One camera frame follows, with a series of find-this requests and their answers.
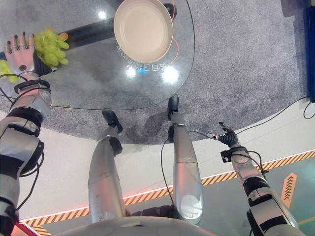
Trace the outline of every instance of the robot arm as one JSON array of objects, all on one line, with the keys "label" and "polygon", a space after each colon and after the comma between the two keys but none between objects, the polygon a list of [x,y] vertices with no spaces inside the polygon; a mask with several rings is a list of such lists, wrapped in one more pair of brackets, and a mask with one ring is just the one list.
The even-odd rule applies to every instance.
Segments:
[{"label": "robot arm", "polygon": [[32,170],[43,152],[44,143],[38,135],[51,106],[49,83],[39,78],[51,69],[35,55],[33,36],[28,47],[24,36],[22,32],[19,47],[16,35],[4,46],[12,71],[26,80],[15,86],[18,99],[0,121],[0,235],[5,236],[11,234],[19,218],[19,176]]},{"label": "robot arm", "polygon": [[233,169],[247,195],[250,205],[247,218],[253,234],[304,236],[280,197],[268,185],[261,172],[253,166],[247,149],[240,145],[235,132],[225,123],[220,125],[226,131],[225,135],[212,135],[212,137],[230,147],[230,150],[222,151],[221,156],[223,162],[232,162]]}]

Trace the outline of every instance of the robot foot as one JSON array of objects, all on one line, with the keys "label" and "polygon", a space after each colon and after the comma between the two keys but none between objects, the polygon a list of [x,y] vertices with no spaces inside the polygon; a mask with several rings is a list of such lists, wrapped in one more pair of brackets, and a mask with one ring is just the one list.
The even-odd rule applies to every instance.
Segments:
[{"label": "robot foot", "polygon": [[117,126],[117,132],[118,133],[122,132],[123,127],[119,123],[118,118],[113,111],[109,110],[109,108],[105,108],[105,110],[102,111],[102,114],[103,114],[105,120],[107,121],[108,126],[110,126],[110,127],[116,127]]},{"label": "robot foot", "polygon": [[172,97],[168,99],[168,119],[171,120],[172,114],[178,111],[178,95],[174,94]]}]

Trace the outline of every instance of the grape bunch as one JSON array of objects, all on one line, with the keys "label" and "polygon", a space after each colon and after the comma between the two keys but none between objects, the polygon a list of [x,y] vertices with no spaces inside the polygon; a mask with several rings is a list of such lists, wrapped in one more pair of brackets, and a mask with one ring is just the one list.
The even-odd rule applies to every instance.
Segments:
[{"label": "grape bunch", "polygon": [[67,39],[67,33],[57,35],[52,28],[39,32],[34,37],[38,57],[50,67],[57,66],[59,63],[68,65],[69,60],[65,58],[65,51],[63,51],[69,48],[69,44],[65,42]]}]

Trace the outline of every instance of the beige bowl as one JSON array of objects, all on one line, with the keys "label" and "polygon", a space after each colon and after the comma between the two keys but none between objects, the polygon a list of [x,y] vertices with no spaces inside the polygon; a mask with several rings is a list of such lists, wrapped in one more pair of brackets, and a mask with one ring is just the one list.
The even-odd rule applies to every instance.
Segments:
[{"label": "beige bowl", "polygon": [[114,33],[121,49],[133,60],[161,59],[173,40],[173,21],[158,0],[125,0],[114,18]]}]

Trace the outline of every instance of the white floor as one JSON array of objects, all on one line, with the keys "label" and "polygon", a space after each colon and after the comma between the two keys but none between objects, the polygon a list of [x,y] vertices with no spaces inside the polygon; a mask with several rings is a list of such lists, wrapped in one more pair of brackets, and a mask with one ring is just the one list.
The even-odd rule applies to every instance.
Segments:
[{"label": "white floor", "polygon": [[[272,121],[239,135],[242,145],[258,151],[263,162],[290,156],[315,148],[315,118],[303,118],[306,101],[300,101]],[[307,114],[315,112],[315,104]],[[45,161],[33,195],[20,210],[26,219],[88,205],[88,171],[95,141],[77,138],[42,128],[40,139],[45,143]],[[222,163],[220,151],[227,146],[214,140],[193,142],[201,177],[232,170]],[[160,169],[161,145],[123,145],[116,157],[123,196],[129,196],[163,186]],[[163,151],[164,171],[172,184],[173,145]],[[20,201],[27,196],[33,177],[20,179]]]}]

